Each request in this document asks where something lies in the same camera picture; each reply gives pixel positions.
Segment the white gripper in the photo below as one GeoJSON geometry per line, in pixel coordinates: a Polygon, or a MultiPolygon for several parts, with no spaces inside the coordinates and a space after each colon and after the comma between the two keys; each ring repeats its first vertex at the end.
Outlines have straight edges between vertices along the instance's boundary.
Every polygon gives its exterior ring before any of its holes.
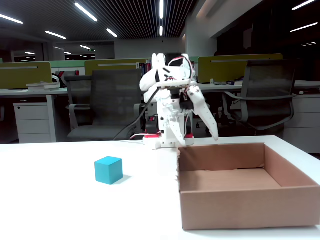
{"type": "Polygon", "coordinates": [[[157,113],[161,119],[168,121],[168,142],[172,146],[186,147],[185,116],[192,110],[205,123],[212,138],[219,139],[218,124],[211,113],[205,97],[198,85],[188,88],[188,96],[183,88],[161,88],[155,95],[157,113]]]}

